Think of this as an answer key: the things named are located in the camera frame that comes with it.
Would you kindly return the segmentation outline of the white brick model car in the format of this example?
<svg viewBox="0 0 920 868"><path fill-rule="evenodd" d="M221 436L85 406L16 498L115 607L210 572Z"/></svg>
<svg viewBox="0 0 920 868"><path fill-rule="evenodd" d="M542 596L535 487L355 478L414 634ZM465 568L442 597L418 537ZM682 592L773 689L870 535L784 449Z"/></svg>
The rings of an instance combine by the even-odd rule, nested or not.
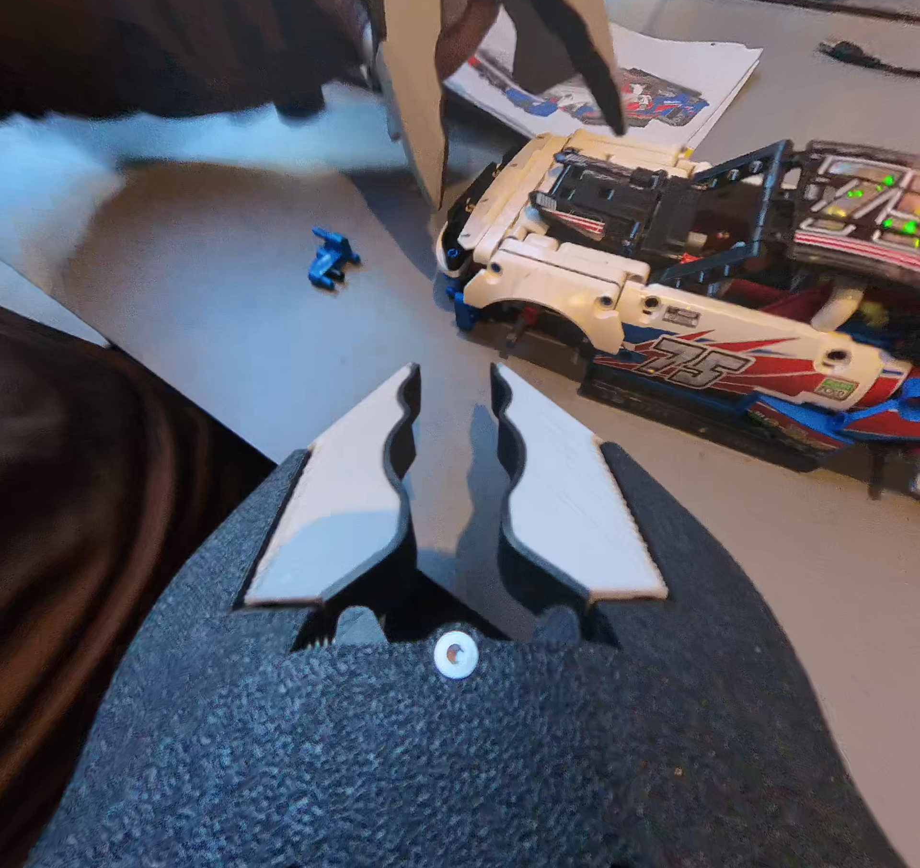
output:
<svg viewBox="0 0 920 868"><path fill-rule="evenodd" d="M456 325L575 347L580 393L794 471L919 444L918 154L783 139L715 165L581 129L489 164L434 251Z"/></svg>

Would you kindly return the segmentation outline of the grey desk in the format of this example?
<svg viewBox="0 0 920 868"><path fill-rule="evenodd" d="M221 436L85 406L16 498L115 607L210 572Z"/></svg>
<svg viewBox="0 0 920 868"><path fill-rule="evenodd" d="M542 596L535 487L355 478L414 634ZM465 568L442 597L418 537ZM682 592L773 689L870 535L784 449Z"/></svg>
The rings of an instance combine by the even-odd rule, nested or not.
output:
<svg viewBox="0 0 920 868"><path fill-rule="evenodd" d="M489 411L499 345L457 332L419 194L369 92L333 85L298 126L244 115L2 125L2 286L118 345L274 462L408 361L421 368L408 484L420 568L501 631L533 619L496 564L506 477ZM313 287L313 227L362 258ZM573 358L509 365L625 448L758 586L806 667L858 788L918 866L918 502L868 457L799 475L577 394Z"/></svg>

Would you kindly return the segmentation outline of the blue toy brick connector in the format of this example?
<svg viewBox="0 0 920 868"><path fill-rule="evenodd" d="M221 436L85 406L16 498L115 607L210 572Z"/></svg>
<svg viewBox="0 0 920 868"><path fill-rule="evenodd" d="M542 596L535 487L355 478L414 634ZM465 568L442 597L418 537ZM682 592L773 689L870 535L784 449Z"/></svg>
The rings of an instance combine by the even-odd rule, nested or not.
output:
<svg viewBox="0 0 920 868"><path fill-rule="evenodd" d="M360 266L362 258L349 239L338 232L313 227L313 235L318 244L308 269L309 282L315 288L335 292L346 280L346 266Z"/></svg>

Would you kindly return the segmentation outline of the open instruction booklet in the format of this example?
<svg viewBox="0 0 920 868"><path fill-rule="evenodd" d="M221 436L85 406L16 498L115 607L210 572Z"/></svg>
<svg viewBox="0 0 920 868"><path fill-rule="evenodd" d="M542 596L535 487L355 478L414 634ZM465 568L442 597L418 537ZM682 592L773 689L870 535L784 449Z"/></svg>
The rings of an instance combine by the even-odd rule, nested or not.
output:
<svg viewBox="0 0 920 868"><path fill-rule="evenodd" d="M670 41L609 23L627 127L624 141L684 153L696 149L753 73L760 49ZM534 138L580 128L614 133L581 78L530 92L512 79L516 32L502 11L477 52L446 82L453 94Z"/></svg>

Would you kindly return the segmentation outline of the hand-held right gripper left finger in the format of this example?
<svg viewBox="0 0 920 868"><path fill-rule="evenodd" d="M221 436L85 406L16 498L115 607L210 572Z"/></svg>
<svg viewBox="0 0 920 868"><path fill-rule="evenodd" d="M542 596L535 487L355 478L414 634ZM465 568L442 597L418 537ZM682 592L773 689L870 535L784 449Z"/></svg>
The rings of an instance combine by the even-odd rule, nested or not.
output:
<svg viewBox="0 0 920 868"><path fill-rule="evenodd" d="M404 484L416 458L420 365L408 363L307 448L243 589L244 608L384 609L416 570Z"/></svg>

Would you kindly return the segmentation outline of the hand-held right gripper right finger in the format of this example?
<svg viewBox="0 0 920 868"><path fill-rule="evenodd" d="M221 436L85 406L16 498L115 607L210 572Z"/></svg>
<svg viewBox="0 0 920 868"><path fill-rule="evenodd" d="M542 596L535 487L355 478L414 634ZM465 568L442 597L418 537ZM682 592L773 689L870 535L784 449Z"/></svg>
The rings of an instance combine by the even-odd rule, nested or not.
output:
<svg viewBox="0 0 920 868"><path fill-rule="evenodd" d="M490 367L498 455L509 476L500 576L522 604L669 595L606 461L603 442L509 367Z"/></svg>

